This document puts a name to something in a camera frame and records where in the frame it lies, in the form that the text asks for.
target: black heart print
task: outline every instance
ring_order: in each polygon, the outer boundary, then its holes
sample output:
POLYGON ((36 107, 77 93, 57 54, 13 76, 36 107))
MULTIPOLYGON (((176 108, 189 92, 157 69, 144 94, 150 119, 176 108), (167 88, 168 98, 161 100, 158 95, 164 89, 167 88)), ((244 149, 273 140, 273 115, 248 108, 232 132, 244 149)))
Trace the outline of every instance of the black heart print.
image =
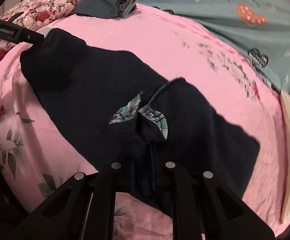
POLYGON ((248 51, 248 55, 251 57, 253 65, 266 67, 268 64, 268 57, 266 55, 261 55, 258 49, 251 49, 248 51))

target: bed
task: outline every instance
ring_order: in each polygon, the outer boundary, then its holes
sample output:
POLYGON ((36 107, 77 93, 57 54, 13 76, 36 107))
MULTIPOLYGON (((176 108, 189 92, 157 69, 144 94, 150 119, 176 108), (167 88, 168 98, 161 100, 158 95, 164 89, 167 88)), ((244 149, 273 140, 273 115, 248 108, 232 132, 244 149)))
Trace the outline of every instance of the bed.
MULTIPOLYGON (((219 114, 260 141, 243 200, 276 236, 287 228, 280 220, 287 147, 279 94, 241 53, 190 19, 141 4, 124 20, 72 15, 47 27, 64 29, 90 46, 131 51, 165 78, 183 76, 195 85, 219 114)), ((96 169, 57 131, 22 76, 19 55, 27 47, 15 46, 0 62, 0 169, 31 212, 74 173, 96 169), (4 160, 2 153, 10 148, 13 157, 4 160)), ((125 214, 115 216, 117 239, 172 239, 171 219, 128 194, 117 195, 116 211, 125 214)))

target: metal bolt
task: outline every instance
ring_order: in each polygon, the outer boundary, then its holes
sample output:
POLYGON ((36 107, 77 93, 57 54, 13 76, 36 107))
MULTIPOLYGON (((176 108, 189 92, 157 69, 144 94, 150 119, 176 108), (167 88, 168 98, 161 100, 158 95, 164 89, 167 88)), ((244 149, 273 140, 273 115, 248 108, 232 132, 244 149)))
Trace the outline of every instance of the metal bolt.
POLYGON ((210 171, 205 171, 203 173, 203 176, 206 178, 206 179, 211 179, 214 175, 210 172, 210 171))
POLYGON ((169 169, 175 168, 176 164, 173 162, 167 162, 165 163, 165 166, 169 169))
POLYGON ((122 165, 120 163, 112 163, 111 167, 115 170, 119 169, 120 167, 122 167, 122 165))
POLYGON ((84 178, 84 173, 82 173, 82 172, 75 173, 74 178, 77 180, 80 180, 80 179, 84 178))

